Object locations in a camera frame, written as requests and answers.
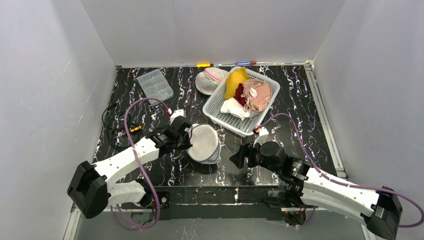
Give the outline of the white mesh bag blue zipper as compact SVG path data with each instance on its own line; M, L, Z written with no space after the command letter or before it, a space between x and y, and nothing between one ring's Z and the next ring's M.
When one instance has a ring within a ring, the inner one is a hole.
M188 156L203 165L214 165L221 161L221 141L216 130L209 124L193 124L189 132L191 147Z

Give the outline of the beige pink bra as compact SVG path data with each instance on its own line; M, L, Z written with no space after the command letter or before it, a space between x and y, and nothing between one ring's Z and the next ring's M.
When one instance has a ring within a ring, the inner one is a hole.
M267 82L248 79L243 83L241 97L245 98L243 107L245 112L260 113L268 106L272 97L272 89Z

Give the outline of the red bra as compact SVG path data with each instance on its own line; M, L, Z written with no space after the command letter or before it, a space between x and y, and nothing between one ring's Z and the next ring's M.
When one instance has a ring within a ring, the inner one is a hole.
M242 83L238 84L237 89L233 97L242 107L247 103L246 97L244 96L244 85Z

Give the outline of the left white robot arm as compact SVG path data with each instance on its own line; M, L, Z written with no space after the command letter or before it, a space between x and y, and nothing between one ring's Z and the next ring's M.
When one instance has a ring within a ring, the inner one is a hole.
M119 180L140 165L152 162L174 150L187 150L191 123L183 116L170 125L155 129L140 139L134 147L95 163L80 163L67 189L67 195L87 219L106 208L124 203L149 204L154 192L147 179L122 182Z

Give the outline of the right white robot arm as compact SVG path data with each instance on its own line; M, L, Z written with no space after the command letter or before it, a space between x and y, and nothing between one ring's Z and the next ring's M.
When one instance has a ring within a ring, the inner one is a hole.
M300 158L289 156L276 142L241 145L230 161L238 169L260 166L278 175L290 186L291 197L304 205L316 206L351 218L374 235L394 240L403 207L394 190L383 186L364 189L349 181L317 171Z

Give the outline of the white bra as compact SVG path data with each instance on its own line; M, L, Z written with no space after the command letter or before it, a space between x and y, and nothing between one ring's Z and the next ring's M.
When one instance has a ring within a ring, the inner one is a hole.
M219 112L223 114L231 114L242 121L246 118L254 117L259 114L258 112L253 112L251 110L245 111L244 107L235 98L226 99Z

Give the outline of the white mesh bag pink zipper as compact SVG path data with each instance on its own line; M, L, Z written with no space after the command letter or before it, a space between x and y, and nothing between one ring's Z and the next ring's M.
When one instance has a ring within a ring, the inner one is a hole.
M229 72L226 70L217 67L206 67L197 74L195 78L195 87L202 94L210 96L228 75Z

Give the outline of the yellow bra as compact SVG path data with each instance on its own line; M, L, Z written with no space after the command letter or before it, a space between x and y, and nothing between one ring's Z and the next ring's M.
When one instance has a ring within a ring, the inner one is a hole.
M249 79L250 77L248 76L245 67L240 67L230 72L225 82L226 91L224 99L228 100L233 98L236 95L236 90L239 87L239 84L244 84Z

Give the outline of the white plastic basket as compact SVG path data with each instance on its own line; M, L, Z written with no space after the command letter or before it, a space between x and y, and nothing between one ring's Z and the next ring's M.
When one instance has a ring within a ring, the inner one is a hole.
M221 113L221 107L225 101L224 94L226 92L226 78L221 81L202 108L203 114L210 118L213 123L218 124L241 137L248 137L254 134L253 129L262 123L281 89L281 86L277 81L265 75L250 69L247 69L246 73L249 77L252 77L255 80L261 80L270 85L272 95L267 107L262 112L255 116L247 117L244 120L231 115L230 113Z

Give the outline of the clear plastic organizer box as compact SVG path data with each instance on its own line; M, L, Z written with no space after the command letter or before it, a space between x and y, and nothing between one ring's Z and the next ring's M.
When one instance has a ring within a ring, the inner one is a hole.
M174 97L174 91L159 69L152 70L136 78L147 98L162 102Z

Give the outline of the black base frame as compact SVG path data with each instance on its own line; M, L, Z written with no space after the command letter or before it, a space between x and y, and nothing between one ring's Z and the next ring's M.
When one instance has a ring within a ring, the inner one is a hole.
M301 225L308 207L278 186L156 187L161 221L266 219Z

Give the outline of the yellow handled screwdriver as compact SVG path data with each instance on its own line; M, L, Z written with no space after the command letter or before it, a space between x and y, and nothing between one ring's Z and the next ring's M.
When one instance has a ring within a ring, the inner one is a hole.
M214 64L213 63L198 63L196 64L196 67L198 68L210 68L213 67Z

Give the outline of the blue red handled screwdriver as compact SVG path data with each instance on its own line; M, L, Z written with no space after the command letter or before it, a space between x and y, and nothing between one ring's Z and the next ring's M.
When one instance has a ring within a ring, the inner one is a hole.
M256 61L238 61L235 63L236 66L251 66L256 65Z

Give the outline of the aluminium side rail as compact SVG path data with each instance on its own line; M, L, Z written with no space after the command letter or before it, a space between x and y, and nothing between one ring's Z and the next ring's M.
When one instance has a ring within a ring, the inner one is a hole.
M336 176L343 180L348 180L348 175L346 174L345 166L343 164L339 149L334 139L330 122L326 113L325 105L323 102L323 98L321 96L319 84L318 84L316 74L314 71L315 70L314 61L308 59L305 61L303 66L305 68L308 84L310 85L312 96L313 96L313 99L319 114L320 122L326 137L326 141L330 150Z

